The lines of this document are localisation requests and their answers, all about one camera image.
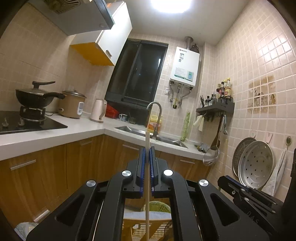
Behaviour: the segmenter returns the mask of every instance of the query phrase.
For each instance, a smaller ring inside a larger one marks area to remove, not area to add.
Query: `pot lid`
[[[44,95],[48,93],[48,91],[42,90],[42,89],[37,89],[37,88],[28,88],[28,89],[21,89],[18,91],[30,93],[30,94],[36,94],[36,95]]]
[[[67,93],[67,94],[70,94],[70,95],[75,95],[75,96],[80,96],[80,97],[86,98],[86,96],[84,94],[78,93],[76,90],[73,90],[73,91],[66,90],[66,91],[63,91],[63,93]]]

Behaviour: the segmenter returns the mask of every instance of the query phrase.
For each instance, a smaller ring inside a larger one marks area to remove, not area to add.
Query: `pot handle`
[[[40,85],[50,85],[50,84],[54,84],[55,81],[51,81],[51,82],[37,82],[37,81],[33,81],[32,85],[34,86],[34,89],[38,89]]]
[[[59,99],[64,99],[65,95],[59,92],[49,92],[43,95],[43,98],[47,98],[47,97],[57,97]]]

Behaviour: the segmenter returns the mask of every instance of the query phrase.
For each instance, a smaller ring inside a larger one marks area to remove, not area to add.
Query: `red basket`
[[[106,117],[116,119],[118,117],[119,112],[115,110],[112,106],[107,104],[107,109],[106,109]]]

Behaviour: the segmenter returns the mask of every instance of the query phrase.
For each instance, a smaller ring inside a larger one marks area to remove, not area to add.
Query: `water heater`
[[[170,80],[195,87],[199,53],[177,47]]]

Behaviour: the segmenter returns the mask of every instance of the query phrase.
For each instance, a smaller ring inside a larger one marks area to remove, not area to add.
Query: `wall shelf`
[[[227,104],[223,103],[216,103],[210,106],[205,106],[202,108],[196,109],[197,113],[200,113],[201,115],[205,115],[205,119],[209,121],[209,118],[212,117],[212,120],[214,119],[215,114],[221,115],[224,113],[229,113],[230,115],[233,115],[234,112],[234,102],[228,102]]]

